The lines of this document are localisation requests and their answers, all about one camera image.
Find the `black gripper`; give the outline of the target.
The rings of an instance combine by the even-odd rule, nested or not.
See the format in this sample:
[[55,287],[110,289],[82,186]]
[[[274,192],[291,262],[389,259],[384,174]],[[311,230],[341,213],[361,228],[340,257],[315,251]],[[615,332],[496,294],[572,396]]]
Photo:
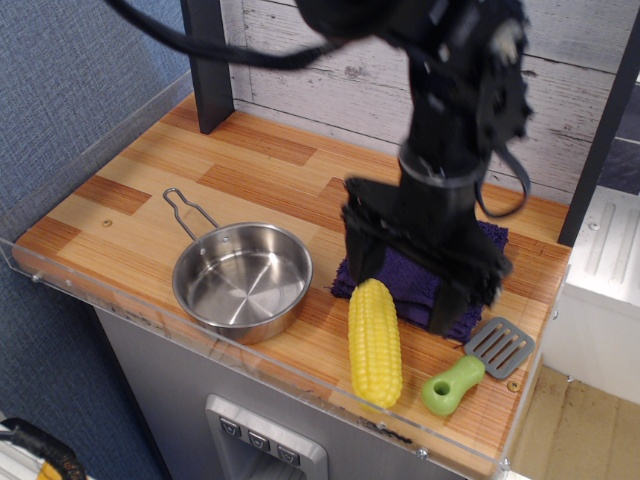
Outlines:
[[421,181],[404,172],[398,185],[349,177],[344,186],[342,218],[355,284],[375,277],[392,248],[441,279],[428,332],[463,338],[471,303],[493,304],[513,269],[478,224],[474,182]]

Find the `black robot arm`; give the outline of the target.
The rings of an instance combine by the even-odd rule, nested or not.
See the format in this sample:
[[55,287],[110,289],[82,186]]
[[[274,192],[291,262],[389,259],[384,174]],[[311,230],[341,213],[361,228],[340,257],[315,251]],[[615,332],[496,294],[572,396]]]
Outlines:
[[478,226],[490,160],[530,185],[508,142],[531,108],[521,65],[527,19],[518,1],[302,1],[304,21],[335,43],[378,37],[403,50],[413,114],[400,181],[349,178],[343,208],[352,277],[393,248],[437,275],[428,328],[445,335],[472,305],[489,305],[512,266]]

